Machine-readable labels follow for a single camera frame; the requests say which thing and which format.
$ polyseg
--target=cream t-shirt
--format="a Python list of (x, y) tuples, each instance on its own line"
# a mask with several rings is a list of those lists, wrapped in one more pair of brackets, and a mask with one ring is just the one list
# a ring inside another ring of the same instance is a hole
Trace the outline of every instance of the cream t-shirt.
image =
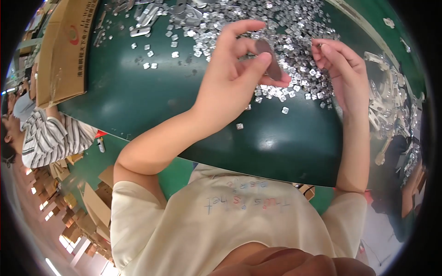
[(322, 215), (289, 183), (206, 167), (166, 209), (143, 187), (114, 185), (110, 238), (125, 276), (205, 276), (249, 242), (299, 248), (313, 255), (355, 257), (367, 203), (336, 197)]

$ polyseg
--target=red logo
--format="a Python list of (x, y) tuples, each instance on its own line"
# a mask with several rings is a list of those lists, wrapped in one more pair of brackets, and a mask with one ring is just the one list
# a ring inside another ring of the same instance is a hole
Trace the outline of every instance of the red logo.
[(69, 42), (72, 45), (77, 45), (78, 44), (78, 32), (77, 29), (75, 28), (74, 25), (71, 25), (71, 27), (68, 30), (68, 38), (69, 38)]

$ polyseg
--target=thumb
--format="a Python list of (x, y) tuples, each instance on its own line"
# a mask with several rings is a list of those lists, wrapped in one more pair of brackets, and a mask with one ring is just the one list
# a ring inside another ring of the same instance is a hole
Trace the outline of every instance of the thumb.
[(255, 87), (263, 77), (272, 59), (272, 54), (267, 52), (261, 53), (250, 63), (246, 71), (237, 80), (246, 88)]
[(350, 81), (353, 78), (354, 70), (348, 64), (348, 61), (344, 56), (336, 51), (333, 47), (323, 44), (321, 46), (321, 52), (330, 61), (330, 63), (341, 73), (342, 77), (346, 81)]

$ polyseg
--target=striped shirt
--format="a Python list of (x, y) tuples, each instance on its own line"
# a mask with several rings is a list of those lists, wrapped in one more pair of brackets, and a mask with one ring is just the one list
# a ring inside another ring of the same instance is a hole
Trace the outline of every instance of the striped shirt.
[(67, 156), (80, 153), (94, 142), (97, 129), (61, 114), (61, 122), (47, 117), (46, 111), (35, 108), (23, 124), (22, 160), (28, 168), (49, 165)]

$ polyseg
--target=green floor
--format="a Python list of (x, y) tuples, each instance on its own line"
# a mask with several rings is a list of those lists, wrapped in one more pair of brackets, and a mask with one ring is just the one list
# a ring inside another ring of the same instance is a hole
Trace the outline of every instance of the green floor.
[[(98, 175), (107, 168), (107, 166), (115, 163), (120, 151), (126, 146), (127, 142), (117, 137), (106, 135), (103, 137), (106, 151), (100, 152), (96, 142), (84, 151), (84, 157), (75, 165), (69, 165), (71, 174), (61, 183), (63, 194), (72, 192), (77, 199), (78, 204), (85, 209), (81, 199), (80, 190), (84, 191), (84, 183), (87, 182), (93, 189), (97, 189), (101, 182)], [(193, 162), (181, 158), (175, 158), (172, 163), (161, 173), (159, 173), (159, 181), (167, 199), (172, 194), (179, 191), (187, 185), (189, 177), (193, 170)], [(315, 209), (322, 214), (333, 197), (333, 189), (328, 187), (316, 187), (315, 197), (310, 203)]]

